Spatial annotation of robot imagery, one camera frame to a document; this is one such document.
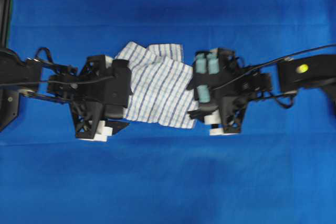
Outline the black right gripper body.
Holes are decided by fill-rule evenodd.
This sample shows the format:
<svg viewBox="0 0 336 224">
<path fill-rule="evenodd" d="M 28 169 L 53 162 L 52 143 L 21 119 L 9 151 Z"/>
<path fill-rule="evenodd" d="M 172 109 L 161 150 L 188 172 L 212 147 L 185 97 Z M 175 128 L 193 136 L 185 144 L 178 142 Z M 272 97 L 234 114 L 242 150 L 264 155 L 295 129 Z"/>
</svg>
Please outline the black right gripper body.
<svg viewBox="0 0 336 224">
<path fill-rule="evenodd" d="M 271 75 L 245 67 L 229 49 L 198 51 L 196 58 L 202 58 L 202 75 L 200 82 L 191 79 L 194 100 L 198 108 L 200 104 L 218 105 L 216 111 L 199 121 L 211 126 L 211 136 L 239 134 L 249 102 L 263 99 L 272 91 Z"/>
</svg>

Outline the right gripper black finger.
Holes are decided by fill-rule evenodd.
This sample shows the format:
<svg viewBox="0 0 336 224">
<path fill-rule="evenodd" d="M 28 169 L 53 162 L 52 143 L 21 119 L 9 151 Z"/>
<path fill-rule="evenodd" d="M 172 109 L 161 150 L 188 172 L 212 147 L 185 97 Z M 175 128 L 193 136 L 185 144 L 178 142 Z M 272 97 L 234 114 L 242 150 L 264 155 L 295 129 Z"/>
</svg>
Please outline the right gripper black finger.
<svg viewBox="0 0 336 224">
<path fill-rule="evenodd" d="M 201 75 L 202 75 L 202 58 L 196 58 L 193 64 L 194 82 L 200 82 Z"/>
<path fill-rule="evenodd" d="M 190 119 L 203 120 L 205 116 L 211 115 L 218 109 L 218 105 L 215 104 L 200 104 L 199 108 L 194 111 L 188 111 Z"/>
</svg>

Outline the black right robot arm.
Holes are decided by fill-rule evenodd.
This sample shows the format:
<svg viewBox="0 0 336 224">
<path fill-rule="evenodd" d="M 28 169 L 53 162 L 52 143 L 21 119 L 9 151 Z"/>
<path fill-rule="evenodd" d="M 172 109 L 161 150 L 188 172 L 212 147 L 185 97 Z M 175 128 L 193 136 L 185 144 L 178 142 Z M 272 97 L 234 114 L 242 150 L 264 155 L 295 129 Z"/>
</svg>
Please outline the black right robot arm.
<svg viewBox="0 0 336 224">
<path fill-rule="evenodd" d="M 194 92 L 198 108 L 189 117 L 211 126 L 210 135 L 234 135 L 242 130 L 250 102 L 274 100 L 289 109 L 299 89 L 314 88 L 334 102 L 335 55 L 293 57 L 246 66 L 230 49 L 196 52 L 187 89 Z"/>
</svg>

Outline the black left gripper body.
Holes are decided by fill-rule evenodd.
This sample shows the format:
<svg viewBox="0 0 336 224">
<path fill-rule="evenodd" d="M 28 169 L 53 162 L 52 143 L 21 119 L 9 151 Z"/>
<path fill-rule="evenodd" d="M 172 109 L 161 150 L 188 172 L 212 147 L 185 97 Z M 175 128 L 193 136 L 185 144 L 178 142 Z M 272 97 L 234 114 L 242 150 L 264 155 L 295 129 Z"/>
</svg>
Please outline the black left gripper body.
<svg viewBox="0 0 336 224">
<path fill-rule="evenodd" d="M 117 89 L 113 76 L 113 58 L 105 55 L 87 58 L 77 82 L 77 93 L 70 103 L 75 137 L 86 141 L 105 142 L 106 120 L 121 121 L 130 95 Z"/>
</svg>

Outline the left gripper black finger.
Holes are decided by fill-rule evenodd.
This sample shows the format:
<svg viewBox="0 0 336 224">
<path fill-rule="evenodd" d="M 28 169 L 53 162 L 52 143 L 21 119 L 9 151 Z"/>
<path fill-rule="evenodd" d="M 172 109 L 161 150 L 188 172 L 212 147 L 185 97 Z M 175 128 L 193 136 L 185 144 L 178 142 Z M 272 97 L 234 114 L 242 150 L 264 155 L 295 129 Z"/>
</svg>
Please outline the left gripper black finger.
<svg viewBox="0 0 336 224">
<path fill-rule="evenodd" d="M 129 125 L 130 123 L 128 122 L 106 120 L 104 125 L 104 134 L 106 136 L 113 136 Z"/>
<path fill-rule="evenodd" d="M 112 62 L 113 76 L 115 84 L 123 94 L 132 95 L 131 76 L 132 71 L 129 68 L 129 61 L 124 59 L 114 59 Z"/>
</svg>

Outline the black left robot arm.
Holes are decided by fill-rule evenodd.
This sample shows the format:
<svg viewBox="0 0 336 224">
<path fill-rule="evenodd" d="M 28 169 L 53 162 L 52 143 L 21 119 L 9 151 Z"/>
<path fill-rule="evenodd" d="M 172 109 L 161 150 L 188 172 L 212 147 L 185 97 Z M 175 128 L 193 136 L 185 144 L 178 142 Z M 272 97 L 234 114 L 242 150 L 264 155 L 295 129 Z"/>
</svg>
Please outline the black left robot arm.
<svg viewBox="0 0 336 224">
<path fill-rule="evenodd" d="M 67 104 L 75 137 L 105 142 L 129 126 L 123 122 L 131 90 L 129 61 L 105 55 L 90 56 L 82 70 L 54 63 L 41 47 L 34 58 L 22 61 L 1 49 L 1 129 L 18 117 L 21 96 Z"/>
</svg>

